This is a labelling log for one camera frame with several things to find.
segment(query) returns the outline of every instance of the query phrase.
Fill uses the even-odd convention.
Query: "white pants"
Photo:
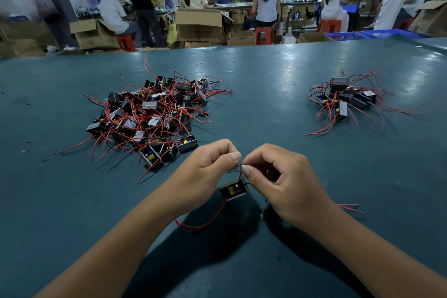
[[[404,2],[405,0],[382,0],[382,7],[380,8],[374,29],[389,30],[393,28],[396,17]]]
[[[348,32],[349,15],[343,8],[339,8],[336,11],[327,11],[325,9],[321,11],[321,19],[340,19],[342,21],[341,32]]]

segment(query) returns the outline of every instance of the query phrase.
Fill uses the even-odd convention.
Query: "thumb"
[[[261,171],[250,165],[242,165],[240,167],[244,176],[250,181],[250,184],[262,194],[268,201],[271,202],[271,198],[276,190],[270,180],[268,180]]]
[[[219,176],[220,178],[225,172],[236,167],[241,157],[240,152],[222,154],[214,163],[208,166],[207,169],[211,170],[214,175]]]

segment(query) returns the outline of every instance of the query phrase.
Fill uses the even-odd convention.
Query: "plastic crate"
[[[360,33],[369,37],[370,39],[391,37],[396,34],[402,35],[408,39],[430,38],[430,36],[428,35],[423,35],[405,30],[399,30],[396,28],[392,28],[390,30],[366,30],[366,31],[360,31]]]
[[[363,35],[360,32],[339,32],[339,33],[326,33],[333,41],[354,41],[357,39],[371,39],[368,35]]]

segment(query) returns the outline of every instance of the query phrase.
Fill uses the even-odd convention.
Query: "fingernail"
[[[250,168],[247,165],[242,165],[240,167],[240,170],[242,171],[242,173],[244,174],[244,176],[249,176],[250,174]]]
[[[231,155],[233,157],[235,162],[238,162],[241,159],[241,157],[242,157],[242,154],[239,151],[237,151],[237,152],[230,152],[229,155]]]

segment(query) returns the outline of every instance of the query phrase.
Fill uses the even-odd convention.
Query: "blue bin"
[[[363,35],[359,32],[339,32],[339,33],[326,33],[333,41],[354,41],[357,39],[370,39],[369,36]]]
[[[396,28],[392,28],[390,30],[366,30],[366,31],[360,31],[360,33],[369,37],[370,39],[391,37],[396,34],[402,35],[408,39],[430,38],[428,35],[423,35],[405,30],[399,30]]]

